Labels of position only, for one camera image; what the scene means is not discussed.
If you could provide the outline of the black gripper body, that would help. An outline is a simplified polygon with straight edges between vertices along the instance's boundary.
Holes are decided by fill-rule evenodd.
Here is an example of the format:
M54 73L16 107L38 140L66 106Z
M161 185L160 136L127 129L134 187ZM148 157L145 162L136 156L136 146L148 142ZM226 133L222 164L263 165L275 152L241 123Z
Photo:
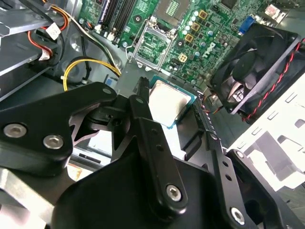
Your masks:
M215 188L205 169L176 165L188 195L186 212L165 221L149 206L140 158L131 154L71 185L58 200L53 229L223 229Z

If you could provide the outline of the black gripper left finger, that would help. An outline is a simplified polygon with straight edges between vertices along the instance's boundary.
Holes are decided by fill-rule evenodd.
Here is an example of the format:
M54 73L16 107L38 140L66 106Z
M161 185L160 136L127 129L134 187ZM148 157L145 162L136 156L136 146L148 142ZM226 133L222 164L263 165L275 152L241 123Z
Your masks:
M112 132L114 161L70 186L56 210L116 211L143 205L157 215L181 215L188 197L159 123L148 80L126 98L97 82L0 113L0 165L40 177L58 175L73 147L100 130Z

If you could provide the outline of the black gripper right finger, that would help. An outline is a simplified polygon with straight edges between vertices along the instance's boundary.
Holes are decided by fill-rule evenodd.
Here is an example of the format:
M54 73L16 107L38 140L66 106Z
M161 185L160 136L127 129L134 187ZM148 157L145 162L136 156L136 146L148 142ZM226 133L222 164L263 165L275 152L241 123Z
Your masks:
M197 97L184 115L187 212L207 229L284 229L286 204L237 151L225 153Z

